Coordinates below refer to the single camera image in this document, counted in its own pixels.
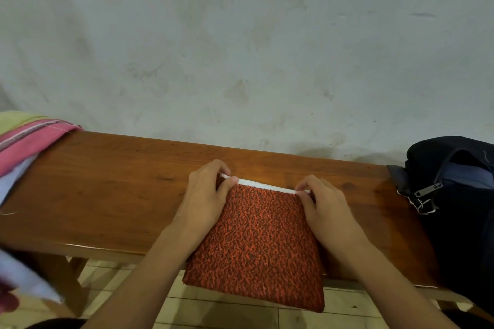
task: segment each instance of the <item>wood grain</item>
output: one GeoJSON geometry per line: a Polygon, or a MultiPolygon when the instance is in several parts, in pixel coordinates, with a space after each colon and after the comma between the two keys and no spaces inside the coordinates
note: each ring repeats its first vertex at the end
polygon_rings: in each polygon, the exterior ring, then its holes
{"type": "MultiPolygon", "coordinates": [[[[418,215],[386,166],[76,132],[40,154],[2,205],[0,242],[12,248],[137,262],[182,201],[188,175],[221,159],[241,178],[293,188],[304,176],[342,189],[367,236],[416,285],[442,286],[418,215]]],[[[352,279],[334,260],[328,278],[352,279]]]]}

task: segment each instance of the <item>backpack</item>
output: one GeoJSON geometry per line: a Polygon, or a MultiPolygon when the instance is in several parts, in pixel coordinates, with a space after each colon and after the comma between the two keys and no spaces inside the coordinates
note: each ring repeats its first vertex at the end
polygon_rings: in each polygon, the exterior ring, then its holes
{"type": "Polygon", "coordinates": [[[388,169],[417,210],[447,287],[494,315],[494,145],[427,139],[409,148],[404,169],[388,169]]]}

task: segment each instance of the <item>green fabric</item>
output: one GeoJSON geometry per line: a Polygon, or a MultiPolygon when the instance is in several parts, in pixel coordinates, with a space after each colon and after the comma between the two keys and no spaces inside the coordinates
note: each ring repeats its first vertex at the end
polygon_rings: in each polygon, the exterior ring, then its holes
{"type": "Polygon", "coordinates": [[[46,119],[49,119],[49,117],[23,111],[0,112],[0,134],[7,133],[36,120],[46,119]]]}

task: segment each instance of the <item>left hand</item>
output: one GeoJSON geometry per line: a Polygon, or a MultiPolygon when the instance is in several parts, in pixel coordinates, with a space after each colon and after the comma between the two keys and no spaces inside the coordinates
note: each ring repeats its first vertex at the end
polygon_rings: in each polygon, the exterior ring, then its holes
{"type": "Polygon", "coordinates": [[[218,221],[226,195],[239,181],[238,177],[227,178],[216,191],[219,172],[230,175],[230,169],[221,160],[214,160],[190,173],[184,200],[173,219],[193,236],[195,246],[202,242],[218,221]]]}

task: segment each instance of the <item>forearm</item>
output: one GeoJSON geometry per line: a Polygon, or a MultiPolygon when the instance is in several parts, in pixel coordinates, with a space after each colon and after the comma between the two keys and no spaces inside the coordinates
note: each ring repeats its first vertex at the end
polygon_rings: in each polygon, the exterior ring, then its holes
{"type": "Polygon", "coordinates": [[[458,329],[370,242],[341,259],[364,285],[390,329],[458,329]]]}
{"type": "Polygon", "coordinates": [[[193,247],[194,242],[179,224],[165,228],[139,265],[83,329],[151,328],[193,247]]]}

